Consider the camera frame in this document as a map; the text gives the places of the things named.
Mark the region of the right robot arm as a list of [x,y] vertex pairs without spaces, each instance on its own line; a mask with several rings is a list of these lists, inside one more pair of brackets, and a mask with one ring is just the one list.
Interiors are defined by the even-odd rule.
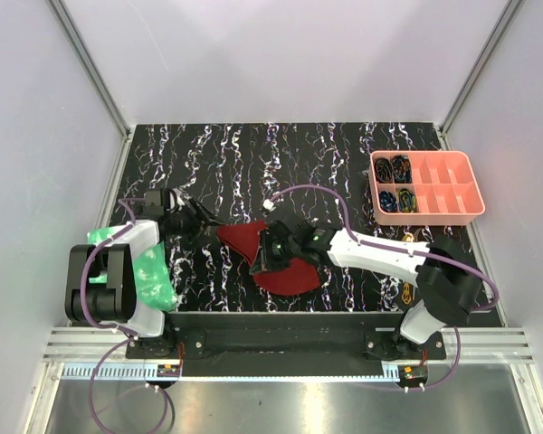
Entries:
[[257,235],[250,273],[272,274],[295,259],[314,266],[363,269],[417,288],[419,301],[407,309],[393,335],[395,352],[413,358],[445,326],[469,323],[482,287],[481,273],[452,257],[450,240],[402,242],[379,239],[329,223],[270,222]]

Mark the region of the red cloth napkin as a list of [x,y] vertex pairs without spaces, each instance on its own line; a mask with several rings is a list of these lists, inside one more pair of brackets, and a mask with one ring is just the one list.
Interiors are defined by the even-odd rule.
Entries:
[[[220,226],[218,240],[238,253],[252,266],[259,249],[260,232],[267,228],[264,221]],[[274,272],[259,272],[252,276],[254,283],[276,296],[297,296],[320,288],[319,274],[315,266],[303,259],[294,258],[288,268]]]

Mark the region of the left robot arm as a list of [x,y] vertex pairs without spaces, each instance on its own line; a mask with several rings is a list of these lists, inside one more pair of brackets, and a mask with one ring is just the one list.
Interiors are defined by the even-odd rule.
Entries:
[[148,190],[119,204],[128,215],[124,224],[103,228],[99,241],[71,248],[64,311],[75,326],[146,338],[146,348],[166,358],[176,350],[177,336],[166,329],[167,310],[139,298],[135,262],[172,237],[195,241],[224,222],[173,188]]

